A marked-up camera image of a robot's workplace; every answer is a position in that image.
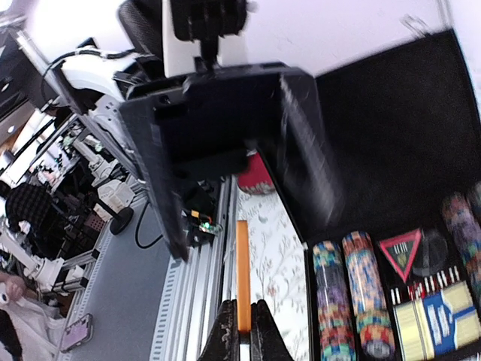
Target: white cloth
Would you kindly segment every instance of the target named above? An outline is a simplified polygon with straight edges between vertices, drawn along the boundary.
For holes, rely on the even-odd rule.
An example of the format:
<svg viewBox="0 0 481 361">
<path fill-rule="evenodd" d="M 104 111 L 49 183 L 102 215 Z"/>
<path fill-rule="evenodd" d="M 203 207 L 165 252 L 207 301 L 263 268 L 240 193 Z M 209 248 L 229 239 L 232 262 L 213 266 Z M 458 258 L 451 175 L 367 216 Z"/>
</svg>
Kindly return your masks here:
<svg viewBox="0 0 481 361">
<path fill-rule="evenodd" d="M 8 312 L 17 331 L 23 361 L 52 361 L 65 328 L 59 310 L 31 299 L 10 302 L 0 308 Z M 5 348 L 0 348 L 0 361 L 11 360 Z"/>
</svg>

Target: ceiling light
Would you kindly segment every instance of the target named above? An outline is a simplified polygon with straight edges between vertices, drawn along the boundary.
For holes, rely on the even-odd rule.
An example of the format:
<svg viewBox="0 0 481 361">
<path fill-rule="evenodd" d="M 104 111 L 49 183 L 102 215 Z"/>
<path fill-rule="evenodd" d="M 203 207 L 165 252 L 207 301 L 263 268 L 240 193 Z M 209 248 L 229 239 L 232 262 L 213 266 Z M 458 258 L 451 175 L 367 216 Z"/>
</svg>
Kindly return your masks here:
<svg viewBox="0 0 481 361">
<path fill-rule="evenodd" d="M 7 11 L 14 0 L 0 0 L 0 11 Z"/>
</svg>

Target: triangular object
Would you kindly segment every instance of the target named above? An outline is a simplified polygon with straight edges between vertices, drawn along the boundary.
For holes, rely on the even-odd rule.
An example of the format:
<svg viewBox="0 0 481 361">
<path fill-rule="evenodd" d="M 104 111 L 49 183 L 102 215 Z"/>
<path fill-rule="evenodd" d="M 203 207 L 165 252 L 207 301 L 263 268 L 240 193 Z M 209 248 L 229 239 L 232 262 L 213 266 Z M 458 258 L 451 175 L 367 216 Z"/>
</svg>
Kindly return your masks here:
<svg viewBox="0 0 481 361">
<path fill-rule="evenodd" d="M 411 272 L 421 238 L 421 230 L 416 229 L 380 242 L 381 250 L 404 283 L 406 283 L 407 276 Z"/>
</svg>

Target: black circular object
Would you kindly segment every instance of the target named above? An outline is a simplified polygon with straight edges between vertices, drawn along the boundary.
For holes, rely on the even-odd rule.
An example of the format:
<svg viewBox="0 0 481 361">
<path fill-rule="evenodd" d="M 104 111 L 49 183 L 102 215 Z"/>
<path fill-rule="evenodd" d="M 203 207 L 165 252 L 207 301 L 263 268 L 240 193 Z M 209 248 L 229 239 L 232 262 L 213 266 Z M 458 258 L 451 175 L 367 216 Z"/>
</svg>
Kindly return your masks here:
<svg viewBox="0 0 481 361">
<path fill-rule="evenodd" d="M 110 232 L 113 235 L 118 235 L 119 233 L 121 233 L 121 231 L 123 231 L 130 223 L 133 216 L 134 210 L 132 208 L 123 208 L 118 213 L 118 217 L 112 219 L 112 223 L 110 224 Z"/>
<path fill-rule="evenodd" d="M 448 257 L 446 239 L 437 231 L 422 231 L 421 243 L 414 259 L 412 271 L 416 276 L 427 277 L 443 269 Z"/>
</svg>

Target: open black case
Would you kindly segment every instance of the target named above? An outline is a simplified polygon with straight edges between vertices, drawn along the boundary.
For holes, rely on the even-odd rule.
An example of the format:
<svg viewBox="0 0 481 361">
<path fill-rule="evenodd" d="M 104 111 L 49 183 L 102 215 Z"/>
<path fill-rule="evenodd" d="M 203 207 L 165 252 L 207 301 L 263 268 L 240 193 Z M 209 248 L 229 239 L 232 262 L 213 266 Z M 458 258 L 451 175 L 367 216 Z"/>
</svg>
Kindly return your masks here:
<svg viewBox="0 0 481 361">
<path fill-rule="evenodd" d="M 185 248 L 175 179 L 235 174 L 246 166 L 246 149 L 257 148 L 306 244 L 312 360 L 321 358 L 313 246 L 368 232 L 387 296 L 386 286 L 401 279 L 376 242 L 418 227 L 451 240 L 441 202 L 481 180 L 479 114 L 453 31 L 315 80 L 280 64 L 156 80 L 132 87 L 120 113 L 174 255 Z M 464 270 L 449 250 L 450 264 Z M 479 351 L 480 340 L 437 359 Z"/>
</svg>

